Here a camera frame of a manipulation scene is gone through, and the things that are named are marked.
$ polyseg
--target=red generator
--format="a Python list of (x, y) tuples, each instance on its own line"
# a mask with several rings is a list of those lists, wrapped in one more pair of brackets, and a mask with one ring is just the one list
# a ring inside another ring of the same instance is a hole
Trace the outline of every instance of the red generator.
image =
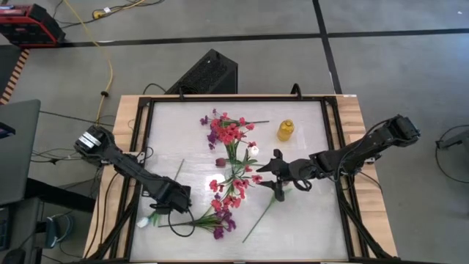
[(21, 48), (56, 47), (65, 38), (59, 24), (37, 4), (0, 5), (0, 33)]

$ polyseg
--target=black speaker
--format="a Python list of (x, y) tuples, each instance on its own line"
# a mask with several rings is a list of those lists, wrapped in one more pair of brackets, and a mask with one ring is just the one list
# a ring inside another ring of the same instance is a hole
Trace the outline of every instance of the black speaker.
[(210, 49), (166, 94), (180, 93), (237, 94), (237, 63)]

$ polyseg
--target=white table surface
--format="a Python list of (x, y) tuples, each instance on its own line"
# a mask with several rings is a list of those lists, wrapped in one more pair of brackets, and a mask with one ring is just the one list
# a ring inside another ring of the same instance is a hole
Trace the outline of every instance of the white table surface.
[[(223, 181), (227, 169), (215, 167), (215, 159), (227, 158), (225, 147), (219, 143), (215, 150), (209, 150), (206, 135), (210, 128), (199, 122), (206, 114), (211, 117), (213, 108), (228, 112), (233, 119), (270, 121), (256, 124), (255, 129), (247, 133), (246, 140), (255, 141), (260, 149), (256, 159), (261, 164), (268, 163), (275, 148), (282, 151), (287, 162), (328, 148), (319, 102), (156, 103), (148, 138), (148, 146), (155, 154), (147, 159), (146, 169), (174, 177), (181, 160), (185, 159), (177, 181), (192, 187), (191, 211), (196, 219), (209, 208), (213, 199), (209, 182)], [(293, 120), (295, 132), (288, 142), (280, 142), (276, 131), (286, 119)], [(245, 144), (240, 143), (238, 159), (243, 158), (244, 151)], [(275, 180), (270, 173), (261, 175), (264, 180)], [(242, 243), (244, 237), (270, 202), (273, 191), (269, 188), (248, 188), (241, 206), (232, 209), (237, 229), (225, 232), (220, 240), (200, 229), (189, 238), (181, 238), (168, 227), (151, 224), (136, 227), (130, 260), (345, 260), (347, 251), (334, 184), (329, 180), (311, 182), (310, 192), (299, 191), (292, 184), (287, 186), (285, 189), (294, 189), (284, 202), (276, 202), (269, 209), (245, 243)], [(141, 197), (137, 219), (151, 214), (149, 204), (154, 202)], [(172, 224), (183, 221), (190, 221), (187, 213), (171, 215)], [(161, 224), (167, 224), (166, 217)], [(175, 229), (182, 234), (191, 231), (191, 227)]]

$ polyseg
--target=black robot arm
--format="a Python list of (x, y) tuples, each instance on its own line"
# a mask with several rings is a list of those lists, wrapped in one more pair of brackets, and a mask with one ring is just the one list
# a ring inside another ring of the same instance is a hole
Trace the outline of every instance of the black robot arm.
[(309, 191), (311, 183), (308, 180), (329, 177), (337, 181), (342, 174), (355, 175), (366, 159), (378, 159), (380, 153), (390, 146), (406, 147), (413, 144), (419, 136), (419, 131), (407, 117), (397, 115), (373, 126), (362, 139), (339, 150), (311, 154), (309, 159), (301, 158), (287, 163), (283, 160), (281, 151), (274, 150), (275, 158), (257, 171), (272, 172), (277, 181), (260, 184), (273, 189), (278, 201), (284, 201), (283, 182), (292, 181), (297, 189)]
[(169, 177), (148, 172), (137, 157), (122, 153), (114, 142), (114, 135), (100, 126), (92, 126), (75, 142), (77, 152), (87, 158), (100, 158), (114, 165), (116, 172), (139, 181), (156, 200), (158, 213), (167, 214), (172, 209), (187, 212), (191, 206), (191, 187), (182, 186)]

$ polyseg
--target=yellow bottle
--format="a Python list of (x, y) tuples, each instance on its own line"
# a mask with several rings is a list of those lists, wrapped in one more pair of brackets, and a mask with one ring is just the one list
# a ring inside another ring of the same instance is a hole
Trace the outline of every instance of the yellow bottle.
[(295, 130), (295, 126), (293, 125), (293, 121), (285, 120), (280, 124), (278, 128), (277, 137), (280, 141), (287, 141), (290, 139), (290, 136), (293, 134)]

